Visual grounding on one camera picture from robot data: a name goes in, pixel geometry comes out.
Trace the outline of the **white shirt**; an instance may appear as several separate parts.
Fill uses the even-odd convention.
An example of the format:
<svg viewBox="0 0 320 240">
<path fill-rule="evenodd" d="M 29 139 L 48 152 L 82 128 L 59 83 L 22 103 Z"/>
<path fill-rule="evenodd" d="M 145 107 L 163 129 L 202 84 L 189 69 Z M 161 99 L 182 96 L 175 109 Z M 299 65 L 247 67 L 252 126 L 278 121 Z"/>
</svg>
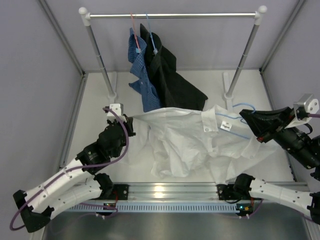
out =
<svg viewBox="0 0 320 240">
<path fill-rule="evenodd" d="M 259 143 L 241 116 L 218 105 L 153 110 L 135 115 L 133 127 L 136 136 L 118 169 L 130 181 L 209 174 L 225 183 L 278 150 L 274 142 Z"/>
</svg>

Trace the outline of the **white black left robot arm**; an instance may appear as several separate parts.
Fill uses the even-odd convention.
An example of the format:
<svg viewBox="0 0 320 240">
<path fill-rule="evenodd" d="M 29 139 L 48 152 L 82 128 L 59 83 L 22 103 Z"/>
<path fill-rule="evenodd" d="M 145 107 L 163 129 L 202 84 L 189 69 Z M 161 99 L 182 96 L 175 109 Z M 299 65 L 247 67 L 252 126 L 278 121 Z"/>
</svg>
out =
<svg viewBox="0 0 320 240">
<path fill-rule="evenodd" d="M 109 199 L 114 183 L 100 170 L 110 165 L 113 158 L 124 157 L 128 139 L 133 136 L 132 117 L 108 120 L 98 139 L 67 166 L 31 190 L 16 191 L 13 199 L 27 232 L 42 229 L 61 212 L 84 201 Z"/>
</svg>

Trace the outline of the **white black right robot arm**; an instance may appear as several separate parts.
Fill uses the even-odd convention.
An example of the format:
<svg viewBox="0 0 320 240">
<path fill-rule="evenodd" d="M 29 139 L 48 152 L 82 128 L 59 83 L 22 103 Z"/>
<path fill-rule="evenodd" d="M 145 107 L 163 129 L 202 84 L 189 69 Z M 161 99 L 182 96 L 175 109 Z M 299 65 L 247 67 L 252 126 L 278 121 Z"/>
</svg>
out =
<svg viewBox="0 0 320 240">
<path fill-rule="evenodd" d="M 239 114 L 259 143 L 274 141 L 303 167 L 313 169 L 311 176 L 319 180 L 320 138 L 310 138 L 308 133 L 297 128 L 299 125 L 305 125 L 312 130 L 308 124 L 309 113 L 304 110 L 295 113 L 292 108 L 286 107 L 272 111 L 243 109 Z M 233 194 L 239 199 L 251 197 L 273 201 L 300 212 L 316 224 L 320 223 L 319 192 L 301 192 L 284 188 L 245 173 L 235 179 L 232 188 Z"/>
</svg>

